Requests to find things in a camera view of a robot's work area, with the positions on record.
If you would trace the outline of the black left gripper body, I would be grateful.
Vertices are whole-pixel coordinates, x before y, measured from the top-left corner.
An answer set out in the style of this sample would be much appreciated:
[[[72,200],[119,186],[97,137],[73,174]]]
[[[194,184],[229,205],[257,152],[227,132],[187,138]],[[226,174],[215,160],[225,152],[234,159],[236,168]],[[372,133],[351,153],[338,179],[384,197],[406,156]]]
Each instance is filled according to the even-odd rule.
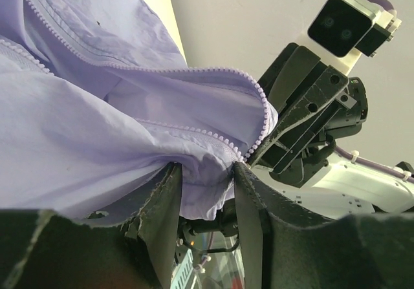
[[[267,99],[270,88],[269,75],[272,73],[273,65],[274,62],[259,79],[259,85],[265,91]],[[297,99],[303,89],[309,86],[329,66],[331,65],[326,65],[320,60],[293,95],[290,96],[286,106],[275,108],[279,117],[285,112],[287,106]],[[255,167],[264,169],[273,180],[290,186],[304,185],[322,168],[327,167],[329,164],[328,157],[334,153],[337,139],[359,133],[367,118],[368,103],[364,84],[359,78],[348,79],[348,85],[335,101],[342,105],[341,108],[288,167],[266,167],[262,165],[256,165]]]

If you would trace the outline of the lavender purple jacket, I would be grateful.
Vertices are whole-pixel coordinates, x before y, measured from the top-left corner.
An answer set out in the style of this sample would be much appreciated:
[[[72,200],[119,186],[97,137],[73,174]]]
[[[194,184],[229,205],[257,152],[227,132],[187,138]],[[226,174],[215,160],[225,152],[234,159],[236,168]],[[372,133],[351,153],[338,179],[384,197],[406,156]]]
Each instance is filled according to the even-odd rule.
[[[101,210],[168,162],[212,220],[278,113],[249,74],[189,68],[144,0],[1,0],[1,207]]]

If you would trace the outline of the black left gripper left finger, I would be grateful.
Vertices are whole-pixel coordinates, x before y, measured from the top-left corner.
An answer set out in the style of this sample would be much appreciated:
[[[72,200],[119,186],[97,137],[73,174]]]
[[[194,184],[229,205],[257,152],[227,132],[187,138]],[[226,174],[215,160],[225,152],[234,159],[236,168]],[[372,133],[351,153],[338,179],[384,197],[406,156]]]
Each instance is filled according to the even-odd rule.
[[[269,75],[268,101],[284,108],[288,99],[321,58],[304,46],[286,46],[277,57]]]

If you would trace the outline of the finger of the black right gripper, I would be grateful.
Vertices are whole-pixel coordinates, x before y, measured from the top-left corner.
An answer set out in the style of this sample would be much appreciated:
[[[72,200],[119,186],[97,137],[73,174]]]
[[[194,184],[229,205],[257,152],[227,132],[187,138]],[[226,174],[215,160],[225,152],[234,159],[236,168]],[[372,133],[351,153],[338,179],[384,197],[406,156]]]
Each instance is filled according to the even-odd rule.
[[[1,287],[169,288],[181,192],[170,163],[86,219],[2,210]]]
[[[233,167],[247,288],[412,288],[413,215],[331,220]]]

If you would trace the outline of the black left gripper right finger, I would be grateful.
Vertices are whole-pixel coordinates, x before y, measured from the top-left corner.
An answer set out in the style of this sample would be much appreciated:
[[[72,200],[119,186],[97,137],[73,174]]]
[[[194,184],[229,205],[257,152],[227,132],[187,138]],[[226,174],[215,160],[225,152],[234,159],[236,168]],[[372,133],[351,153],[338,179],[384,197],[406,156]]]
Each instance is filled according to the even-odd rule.
[[[341,108],[335,101],[348,83],[348,77],[327,67],[287,106],[274,130],[248,158],[248,165],[288,167]]]

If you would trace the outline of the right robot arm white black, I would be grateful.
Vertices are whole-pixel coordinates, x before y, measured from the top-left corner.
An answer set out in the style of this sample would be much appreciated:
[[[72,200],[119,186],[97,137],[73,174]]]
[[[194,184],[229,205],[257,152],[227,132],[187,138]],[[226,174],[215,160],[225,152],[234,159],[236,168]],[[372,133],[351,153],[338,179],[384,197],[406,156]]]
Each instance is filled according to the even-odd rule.
[[[234,167],[233,224],[246,288],[412,288],[413,179],[337,150],[302,189]],[[90,218],[1,211],[2,288],[171,288],[182,168],[168,164]]]

